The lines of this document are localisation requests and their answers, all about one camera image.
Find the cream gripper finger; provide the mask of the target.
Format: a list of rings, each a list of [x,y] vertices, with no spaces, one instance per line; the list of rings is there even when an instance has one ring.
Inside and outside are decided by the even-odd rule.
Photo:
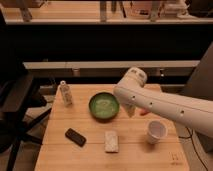
[[[133,116],[134,116],[134,114],[135,114],[135,109],[136,109],[136,107],[133,106],[133,105],[127,105],[127,106],[125,107],[125,111],[126,111],[126,113],[127,113],[127,115],[128,115],[129,117],[133,117]]]

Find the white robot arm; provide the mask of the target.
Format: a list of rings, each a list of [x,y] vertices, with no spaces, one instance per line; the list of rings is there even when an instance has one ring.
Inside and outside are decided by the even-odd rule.
[[[143,108],[213,138],[213,101],[150,90],[146,81],[142,69],[131,67],[113,89],[130,116],[133,107]]]

